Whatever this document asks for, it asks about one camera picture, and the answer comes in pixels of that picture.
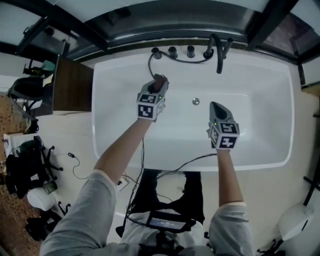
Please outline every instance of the bathtub faucet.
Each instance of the bathtub faucet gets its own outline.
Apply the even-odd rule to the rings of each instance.
[[[209,129],[206,132],[211,140],[211,147],[219,150],[233,149],[240,133],[239,124],[231,111],[213,101],[209,105],[209,111]]]
[[[217,67],[216,67],[216,72],[218,74],[221,74],[222,67],[224,65],[224,59],[227,58],[227,53],[228,53],[228,51],[229,51],[229,49],[230,49],[230,47],[231,47],[231,45],[233,43],[233,39],[232,38],[228,38],[228,40],[225,43],[224,49],[222,49],[222,43],[221,43],[221,40],[220,40],[219,36],[217,34],[215,34],[215,33],[210,35],[208,47],[207,47],[206,51],[203,54],[203,57],[205,59],[210,58],[214,54],[214,50],[212,49],[212,47],[214,46],[214,41],[215,41],[217,54],[218,54],[218,64],[217,64]]]

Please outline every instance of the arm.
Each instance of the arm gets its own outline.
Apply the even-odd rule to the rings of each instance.
[[[116,207],[116,185],[95,170],[65,217],[41,245],[40,256],[132,256],[139,245],[107,244]]]
[[[229,150],[216,151],[219,168],[219,207],[234,202],[243,202],[239,183]]]
[[[247,207],[228,150],[217,149],[219,209],[209,228],[210,244],[216,255],[253,256]]]
[[[94,169],[106,173],[117,184],[145,136],[152,120],[138,119],[102,154]]]

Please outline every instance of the gray sleeve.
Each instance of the gray sleeve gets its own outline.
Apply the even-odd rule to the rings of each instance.
[[[112,253],[119,250],[131,251],[128,245],[106,246],[115,207],[115,185],[105,174],[92,173],[74,205],[42,243],[40,255],[106,256],[115,255]]]
[[[230,203],[220,207],[209,228],[210,244],[217,256],[253,256],[253,242],[247,207]]]

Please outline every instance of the glove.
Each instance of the glove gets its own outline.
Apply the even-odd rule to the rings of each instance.
[[[209,129],[207,133],[211,139],[212,148],[217,150],[233,149],[240,134],[239,124],[234,120],[231,111],[213,101],[209,105],[209,111]]]
[[[155,74],[154,80],[146,83],[136,100],[136,113],[140,119],[157,120],[165,108],[165,95],[169,87],[164,75]]]

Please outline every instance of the drain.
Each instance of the drain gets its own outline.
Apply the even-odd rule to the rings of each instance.
[[[197,105],[199,105],[199,103],[200,103],[200,100],[198,98],[193,98],[192,99],[192,104],[193,105],[197,106]]]

